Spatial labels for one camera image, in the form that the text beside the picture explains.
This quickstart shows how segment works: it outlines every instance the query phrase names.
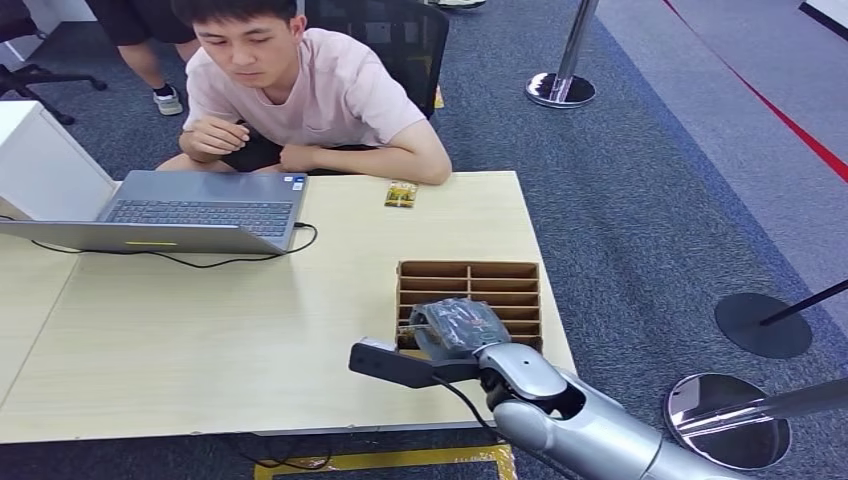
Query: red line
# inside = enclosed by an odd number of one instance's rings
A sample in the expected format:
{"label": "red line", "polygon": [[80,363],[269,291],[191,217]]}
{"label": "red line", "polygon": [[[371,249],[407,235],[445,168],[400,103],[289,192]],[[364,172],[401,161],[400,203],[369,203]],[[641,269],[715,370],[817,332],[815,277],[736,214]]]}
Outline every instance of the red line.
{"label": "red line", "polygon": [[795,135],[797,135],[802,142],[804,142],[808,147],[810,147],[810,149],[816,155],[818,155],[819,158],[821,158],[822,161],[824,161],[824,163],[827,164],[827,166],[830,167],[831,170],[833,170],[837,175],[839,175],[843,181],[848,182],[848,165],[846,165],[845,162],[843,162],[839,157],[836,156],[835,153],[831,152],[821,142],[816,140],[815,137],[810,135],[810,133],[804,130],[800,125],[798,125],[798,123],[792,120],[789,115],[785,114],[774,103],[772,103],[768,98],[766,98],[765,95],[763,95],[756,88],[754,88],[754,86],[751,85],[750,82],[745,80],[745,78],[740,75],[735,68],[730,66],[730,64],[727,63],[727,61],[721,55],[719,55],[718,52],[716,52],[715,50],[713,50],[712,47],[710,47],[710,45],[704,40],[704,38],[701,37],[701,35],[699,35],[694,28],[692,28],[692,25],[689,25],[689,22],[687,22],[686,19],[683,18],[683,15],[681,15],[680,12],[678,12],[677,9],[674,8],[674,5],[671,4],[671,0],[662,1],[668,6],[669,9],[671,9],[672,12],[674,12],[675,15],[677,15],[677,18],[679,18],[680,21],[683,22],[683,24],[686,25],[686,27],[691,30],[696,37],[698,37],[698,40],[700,40],[701,43],[703,43],[704,46],[706,46],[707,49],[713,53],[713,55],[715,55],[719,60],[721,60],[721,63],[723,63],[728,69],[730,69],[730,71],[733,72],[733,74],[736,75],[736,77],[739,78],[739,80],[741,80],[742,83],[744,83],[745,86],[748,87],[748,89],[751,90],[751,92],[753,92],[754,95],[756,95],[757,98],[759,98],[760,101],[763,102],[763,104],[768,107],[769,110],[771,110],[777,116],[777,118],[779,118],[784,123],[784,125],[789,127],[789,129],[792,130],[792,132],[795,133]]}

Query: light wood tabletop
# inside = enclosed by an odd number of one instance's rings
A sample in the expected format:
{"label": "light wood tabletop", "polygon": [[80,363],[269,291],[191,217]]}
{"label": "light wood tabletop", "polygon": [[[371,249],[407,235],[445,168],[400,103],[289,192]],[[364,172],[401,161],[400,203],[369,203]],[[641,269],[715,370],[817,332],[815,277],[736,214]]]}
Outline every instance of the light wood tabletop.
{"label": "light wood tabletop", "polygon": [[[393,342],[399,261],[541,262],[518,179],[456,174],[422,187],[412,209],[385,207],[388,186],[311,178],[300,220],[318,241],[269,262],[195,270],[80,257],[0,409],[0,442],[472,421],[450,392],[354,374],[348,355],[365,336]],[[298,232],[295,245],[310,236]],[[574,371],[541,274],[544,353]],[[460,387],[485,410],[476,382]]]}
{"label": "light wood tabletop", "polygon": [[76,261],[0,235],[0,407]]}

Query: office chair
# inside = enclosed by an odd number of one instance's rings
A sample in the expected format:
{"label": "office chair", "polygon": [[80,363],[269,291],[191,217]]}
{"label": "office chair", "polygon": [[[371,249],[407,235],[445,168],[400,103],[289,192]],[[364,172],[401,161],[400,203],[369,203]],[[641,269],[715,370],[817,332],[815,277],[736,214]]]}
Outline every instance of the office chair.
{"label": "office chair", "polygon": [[433,115],[448,19],[418,0],[306,0],[311,27],[346,33],[371,47],[427,118]]}
{"label": "office chair", "polygon": [[[39,37],[44,35],[32,21],[27,6],[22,0],[0,0],[0,43],[27,35]],[[24,98],[41,102],[44,108],[52,113],[62,125],[73,124],[74,117],[63,114],[45,102],[37,93],[30,90],[28,85],[79,81],[90,82],[95,90],[106,90],[108,88],[104,82],[90,75],[57,74],[35,64],[26,65],[15,71],[9,70],[5,65],[0,65],[0,96],[14,90]]]}

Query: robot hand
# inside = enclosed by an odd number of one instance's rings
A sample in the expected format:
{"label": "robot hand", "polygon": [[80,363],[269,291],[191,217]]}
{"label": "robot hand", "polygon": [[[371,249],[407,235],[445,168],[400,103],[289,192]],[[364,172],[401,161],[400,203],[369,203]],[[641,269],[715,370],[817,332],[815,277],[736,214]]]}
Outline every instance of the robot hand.
{"label": "robot hand", "polygon": [[619,403],[526,345],[497,343],[469,358],[432,362],[360,342],[351,350],[350,369],[411,388],[478,378],[504,439],[587,480],[749,478],[664,441]]}

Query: black shorts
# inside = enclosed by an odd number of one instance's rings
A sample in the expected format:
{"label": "black shorts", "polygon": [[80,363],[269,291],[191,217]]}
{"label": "black shorts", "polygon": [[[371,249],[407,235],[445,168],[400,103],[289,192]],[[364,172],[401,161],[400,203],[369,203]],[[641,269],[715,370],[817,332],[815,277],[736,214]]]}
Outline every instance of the black shorts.
{"label": "black shorts", "polygon": [[[366,145],[345,145],[342,147],[334,147],[330,150],[373,150],[374,147]],[[280,154],[283,152],[283,147],[263,137],[254,129],[250,129],[250,141],[247,142],[244,148],[237,152],[221,157],[221,161],[233,167],[237,172],[252,172],[260,168],[270,167],[280,163]],[[310,175],[345,175],[341,172],[333,170],[313,170],[308,173]]]}
{"label": "black shorts", "polygon": [[195,39],[194,30],[182,23],[171,0],[85,0],[112,42],[138,45],[150,38],[181,44]]}

